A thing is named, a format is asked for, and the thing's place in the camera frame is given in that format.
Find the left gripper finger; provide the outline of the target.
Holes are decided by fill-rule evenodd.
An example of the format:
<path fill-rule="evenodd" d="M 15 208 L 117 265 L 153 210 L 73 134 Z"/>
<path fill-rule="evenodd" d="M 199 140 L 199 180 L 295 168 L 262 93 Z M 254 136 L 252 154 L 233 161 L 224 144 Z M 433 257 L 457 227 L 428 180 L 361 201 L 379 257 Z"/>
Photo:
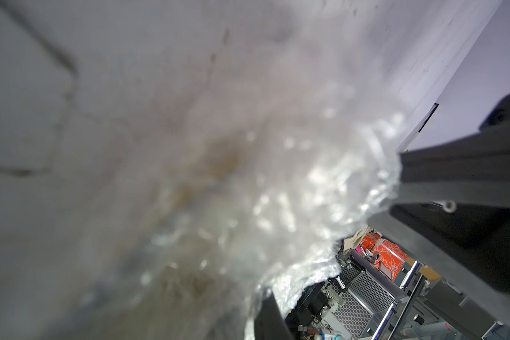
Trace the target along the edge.
<path fill-rule="evenodd" d="M 254 321 L 255 340 L 294 340 L 273 294 L 266 298 Z"/>

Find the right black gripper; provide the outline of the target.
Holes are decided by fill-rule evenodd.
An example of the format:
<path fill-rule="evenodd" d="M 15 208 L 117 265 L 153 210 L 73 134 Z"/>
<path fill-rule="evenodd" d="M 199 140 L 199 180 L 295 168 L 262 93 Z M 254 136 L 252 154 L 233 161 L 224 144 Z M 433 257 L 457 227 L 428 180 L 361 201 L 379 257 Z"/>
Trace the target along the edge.
<path fill-rule="evenodd" d="M 510 94 L 478 133 L 400 158 L 395 204 L 470 205 L 452 213 L 434 204 L 394 205 L 368 224 L 510 326 Z"/>

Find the clear bubble wrap sheet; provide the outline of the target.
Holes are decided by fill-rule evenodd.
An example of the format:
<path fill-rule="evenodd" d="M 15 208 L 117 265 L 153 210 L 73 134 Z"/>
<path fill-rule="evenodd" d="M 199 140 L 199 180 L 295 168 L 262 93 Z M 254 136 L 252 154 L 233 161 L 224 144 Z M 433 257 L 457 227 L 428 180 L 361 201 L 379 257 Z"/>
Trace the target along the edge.
<path fill-rule="evenodd" d="M 336 53 L 290 50 L 211 89 L 184 143 L 153 143 L 90 222 L 87 244 L 133 249 L 93 265 L 44 339 L 250 339 L 338 272 L 398 185 L 399 101 Z"/>

